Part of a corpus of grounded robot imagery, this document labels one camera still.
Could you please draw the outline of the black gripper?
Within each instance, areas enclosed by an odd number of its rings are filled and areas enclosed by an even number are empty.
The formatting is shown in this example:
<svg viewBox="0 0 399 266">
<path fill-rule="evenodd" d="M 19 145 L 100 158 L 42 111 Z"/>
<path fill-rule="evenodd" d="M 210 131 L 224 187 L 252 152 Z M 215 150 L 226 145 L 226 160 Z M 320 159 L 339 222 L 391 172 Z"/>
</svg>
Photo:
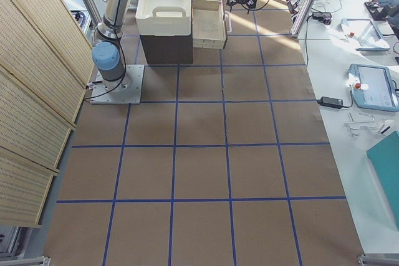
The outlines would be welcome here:
<svg viewBox="0 0 399 266">
<path fill-rule="evenodd" d="M 245 10 L 253 11 L 256 8 L 257 0 L 227 0 L 226 4 L 230 7 L 230 9 L 232 9 L 233 6 L 240 4 L 243 8 L 245 8 Z"/>
</svg>

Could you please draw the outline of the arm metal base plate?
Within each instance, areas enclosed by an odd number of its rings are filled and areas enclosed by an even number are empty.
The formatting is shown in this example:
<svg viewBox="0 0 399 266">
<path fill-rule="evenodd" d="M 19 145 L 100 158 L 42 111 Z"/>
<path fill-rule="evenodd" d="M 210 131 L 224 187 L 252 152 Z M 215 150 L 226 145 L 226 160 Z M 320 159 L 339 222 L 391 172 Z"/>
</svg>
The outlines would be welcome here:
<svg viewBox="0 0 399 266">
<path fill-rule="evenodd" d="M 93 105 L 139 104 L 144 70 L 144 65 L 128 64 L 122 82 L 103 80 L 98 71 L 95 80 L 100 83 L 93 86 L 92 94 L 87 101 Z"/>
</svg>

